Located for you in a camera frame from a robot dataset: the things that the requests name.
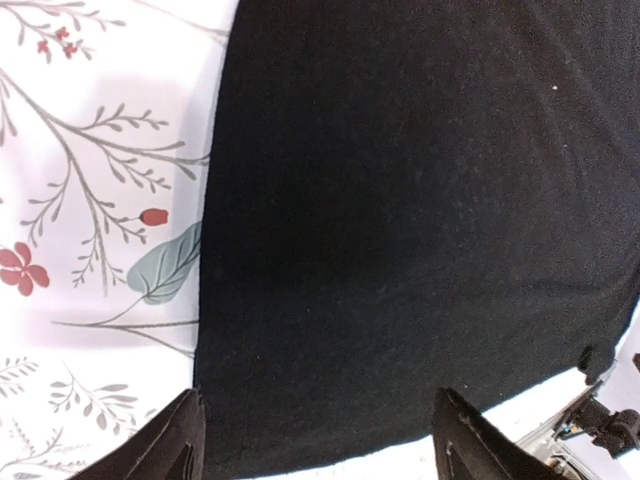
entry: gray-green leaf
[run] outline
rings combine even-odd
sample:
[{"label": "gray-green leaf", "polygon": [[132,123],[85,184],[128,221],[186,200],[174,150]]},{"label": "gray-green leaf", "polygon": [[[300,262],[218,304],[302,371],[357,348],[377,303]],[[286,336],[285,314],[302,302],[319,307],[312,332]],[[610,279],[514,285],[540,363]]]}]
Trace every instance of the gray-green leaf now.
[{"label": "gray-green leaf", "polygon": [[142,294],[148,305],[169,302],[180,291],[200,255],[201,222],[182,235],[153,248],[129,270],[129,288]]}]

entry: floral bedsheet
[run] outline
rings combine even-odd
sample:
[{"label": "floral bedsheet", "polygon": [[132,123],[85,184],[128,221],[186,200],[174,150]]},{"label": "floral bedsheet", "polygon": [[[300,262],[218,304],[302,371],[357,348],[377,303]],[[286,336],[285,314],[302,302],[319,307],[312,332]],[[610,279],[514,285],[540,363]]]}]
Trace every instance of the floral bedsheet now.
[{"label": "floral bedsheet", "polygon": [[0,0],[0,480],[65,479],[191,386],[237,0]]}]

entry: folded black shirt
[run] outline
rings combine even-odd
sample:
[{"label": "folded black shirt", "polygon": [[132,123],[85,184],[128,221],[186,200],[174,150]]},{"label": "folded black shirt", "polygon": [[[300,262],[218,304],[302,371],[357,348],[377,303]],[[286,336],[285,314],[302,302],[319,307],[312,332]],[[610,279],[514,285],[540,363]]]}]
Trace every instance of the folded black shirt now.
[{"label": "folded black shirt", "polygon": [[640,3],[241,0],[216,114],[205,478],[602,373],[638,295]]}]

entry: white floral surface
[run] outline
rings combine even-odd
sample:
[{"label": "white floral surface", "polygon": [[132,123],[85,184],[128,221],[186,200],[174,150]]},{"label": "white floral surface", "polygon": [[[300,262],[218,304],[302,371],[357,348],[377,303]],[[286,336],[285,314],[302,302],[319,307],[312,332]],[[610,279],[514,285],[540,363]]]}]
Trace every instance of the white floral surface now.
[{"label": "white floral surface", "polygon": [[192,384],[237,0],[0,0],[0,480],[65,479]]}]

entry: small red flower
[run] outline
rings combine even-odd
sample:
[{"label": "small red flower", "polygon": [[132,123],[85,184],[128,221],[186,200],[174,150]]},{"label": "small red flower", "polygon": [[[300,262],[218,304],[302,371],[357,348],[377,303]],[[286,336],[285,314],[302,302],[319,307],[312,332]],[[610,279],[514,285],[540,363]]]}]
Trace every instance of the small red flower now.
[{"label": "small red flower", "polygon": [[38,53],[49,53],[49,42],[42,40],[38,42]]},{"label": "small red flower", "polygon": [[169,212],[159,208],[149,208],[140,214],[140,221],[148,227],[157,227],[169,223]]},{"label": "small red flower", "polygon": [[71,58],[73,56],[73,54],[78,51],[78,47],[76,47],[73,43],[67,43],[62,48],[62,51],[67,56],[67,58]]},{"label": "small red flower", "polygon": [[67,27],[62,27],[56,30],[56,38],[58,40],[63,40],[69,36],[69,32],[67,32]]},{"label": "small red flower", "polygon": [[21,242],[15,244],[16,253],[9,249],[0,250],[0,280],[7,285],[17,285],[22,295],[28,297],[33,293],[33,282],[42,288],[49,286],[49,275],[40,265],[31,264],[31,250]]}]

